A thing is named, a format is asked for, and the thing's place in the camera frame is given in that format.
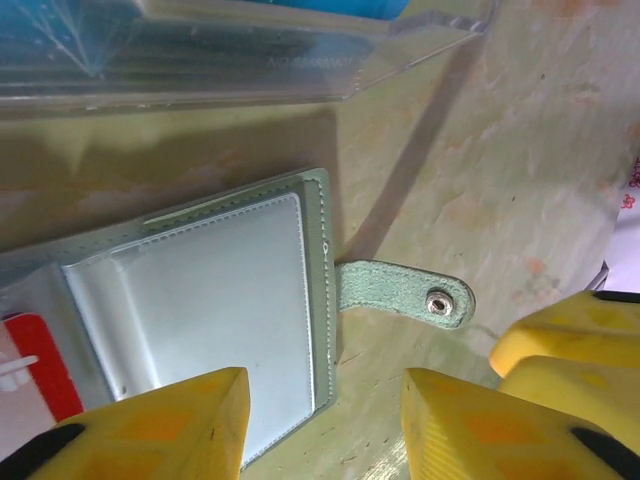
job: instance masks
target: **clear plastic box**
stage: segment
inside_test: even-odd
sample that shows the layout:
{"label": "clear plastic box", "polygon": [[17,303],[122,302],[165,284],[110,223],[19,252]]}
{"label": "clear plastic box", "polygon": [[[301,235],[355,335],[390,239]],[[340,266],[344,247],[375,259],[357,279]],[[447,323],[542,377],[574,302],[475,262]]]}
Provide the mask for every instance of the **clear plastic box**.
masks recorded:
{"label": "clear plastic box", "polygon": [[499,0],[394,21],[239,0],[7,0],[0,109],[341,100],[483,34]]}

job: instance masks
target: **black rubber tip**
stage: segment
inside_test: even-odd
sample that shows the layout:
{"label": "black rubber tip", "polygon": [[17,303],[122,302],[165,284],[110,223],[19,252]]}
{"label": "black rubber tip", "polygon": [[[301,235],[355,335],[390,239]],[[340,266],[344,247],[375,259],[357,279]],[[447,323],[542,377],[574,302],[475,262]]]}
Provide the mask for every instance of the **black rubber tip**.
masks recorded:
{"label": "black rubber tip", "polygon": [[593,296],[605,302],[640,303],[640,293],[601,290],[594,292]]}
{"label": "black rubber tip", "polygon": [[618,440],[583,427],[572,428],[571,433],[624,480],[640,480],[640,457]]}
{"label": "black rubber tip", "polygon": [[84,430],[84,425],[70,423],[38,435],[0,462],[0,479],[28,479]]}

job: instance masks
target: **green painted surface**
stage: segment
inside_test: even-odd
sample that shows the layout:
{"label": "green painted surface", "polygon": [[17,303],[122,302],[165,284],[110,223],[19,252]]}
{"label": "green painted surface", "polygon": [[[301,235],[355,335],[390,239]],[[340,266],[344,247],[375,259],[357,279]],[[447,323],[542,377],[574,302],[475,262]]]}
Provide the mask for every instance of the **green painted surface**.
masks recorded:
{"label": "green painted surface", "polygon": [[336,405],[243,480],[406,479],[403,369],[495,384],[496,335],[600,268],[640,145],[639,23],[635,0],[505,0],[483,41],[340,104],[0,124],[1,248],[326,168],[339,261],[461,278],[476,313],[342,314]]}

